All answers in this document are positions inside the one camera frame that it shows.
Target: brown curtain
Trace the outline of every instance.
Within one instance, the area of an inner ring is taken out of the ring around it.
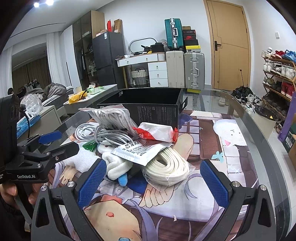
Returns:
[[[27,65],[12,72],[12,86],[14,93],[19,93],[21,88],[27,83],[29,83]]]
[[[47,57],[37,59],[27,64],[30,81],[37,79],[42,89],[50,84],[47,72]]]

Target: white medicine packet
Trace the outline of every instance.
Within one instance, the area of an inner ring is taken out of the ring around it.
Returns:
[[[134,163],[146,166],[161,150],[170,147],[172,143],[138,140],[123,144],[115,148],[111,153]]]

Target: cartoon hand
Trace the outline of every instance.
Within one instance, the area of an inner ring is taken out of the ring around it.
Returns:
[[[163,192],[156,190],[150,184],[147,185],[145,194],[140,202],[140,207],[152,207],[162,205],[165,202],[168,202],[173,195],[174,185],[167,187]]]

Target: screw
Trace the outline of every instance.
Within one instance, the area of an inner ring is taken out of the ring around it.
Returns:
[[[266,186],[264,186],[264,185],[260,185],[260,188],[262,191],[266,191],[266,189],[267,189]]]
[[[41,191],[45,191],[46,189],[47,189],[47,186],[46,186],[46,185],[43,185],[43,186],[40,188]]]
[[[73,182],[73,181],[69,181],[68,183],[67,183],[67,186],[68,187],[73,187],[75,185],[75,182]]]
[[[234,181],[232,182],[232,185],[236,188],[238,188],[240,186],[240,183],[238,181]]]

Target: green package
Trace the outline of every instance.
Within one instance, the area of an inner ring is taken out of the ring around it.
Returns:
[[[82,146],[84,149],[93,152],[96,149],[97,145],[98,143],[96,143],[95,141],[89,141]]]

